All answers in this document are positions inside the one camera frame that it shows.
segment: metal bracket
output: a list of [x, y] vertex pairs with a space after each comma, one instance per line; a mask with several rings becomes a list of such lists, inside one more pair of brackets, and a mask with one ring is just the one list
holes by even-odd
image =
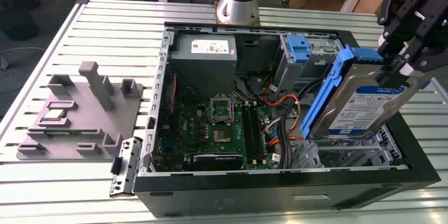
[[114, 173], [110, 197], [131, 197], [134, 179], [138, 171], [138, 161], [140, 157], [143, 140], [132, 137], [122, 142], [119, 157], [114, 159], [111, 172]]

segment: green motherboard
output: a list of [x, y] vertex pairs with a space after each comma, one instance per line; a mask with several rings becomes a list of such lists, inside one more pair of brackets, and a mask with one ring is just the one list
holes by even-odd
[[[264, 118], [270, 117], [270, 108], [266, 105], [256, 107], [258, 127], [260, 138], [256, 141], [263, 148], [263, 160], [248, 159], [246, 143], [246, 129], [243, 110], [247, 105], [227, 102], [184, 103], [180, 105], [176, 134], [162, 134], [159, 152], [154, 155], [158, 171], [182, 172], [186, 163], [195, 155], [242, 155], [240, 169], [271, 169], [272, 163], [267, 161], [267, 149], [262, 125]], [[212, 116], [230, 116], [231, 122], [212, 122]]]

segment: hard drive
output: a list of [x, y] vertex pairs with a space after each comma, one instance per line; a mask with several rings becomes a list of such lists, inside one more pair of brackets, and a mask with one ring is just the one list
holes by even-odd
[[302, 124], [306, 138], [366, 139], [378, 132], [432, 76], [423, 74], [399, 88], [382, 88], [376, 79], [384, 67], [375, 49], [348, 47], [339, 53]]

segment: slotted aluminum table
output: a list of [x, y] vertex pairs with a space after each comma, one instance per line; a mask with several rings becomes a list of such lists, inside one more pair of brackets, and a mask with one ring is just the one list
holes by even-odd
[[[372, 15], [291, 9], [260, 9], [263, 26], [350, 30], [363, 47], [378, 47], [382, 27]], [[135, 78], [146, 87], [135, 135], [144, 136], [148, 99], [158, 63], [164, 22], [214, 23], [214, 7], [199, 4], [90, 0], [76, 4], [0, 124], [0, 222], [96, 223], [156, 221], [136, 197], [110, 199], [110, 162], [32, 162], [16, 159], [44, 106], [52, 74], [78, 73], [84, 60], [96, 61], [111, 82]], [[360, 210], [307, 211], [247, 216], [196, 217], [195, 223], [447, 223], [448, 212], [448, 106], [434, 81], [402, 113], [442, 182], [403, 192]]]

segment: floor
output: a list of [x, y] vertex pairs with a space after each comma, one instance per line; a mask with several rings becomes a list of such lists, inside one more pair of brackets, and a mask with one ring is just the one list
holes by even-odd
[[[74, 8], [76, 0], [40, 0], [42, 6], [31, 11], [40, 28], [39, 36], [23, 42], [16, 42], [0, 32], [0, 52], [18, 47], [47, 48], [54, 36]], [[211, 0], [171, 0], [179, 3], [208, 4]], [[280, 0], [259, 0], [260, 6], [283, 7]], [[0, 119], [19, 94], [31, 72], [40, 60], [43, 51], [35, 49], [15, 50], [4, 53], [4, 59], [11, 63], [8, 71], [0, 71]]]

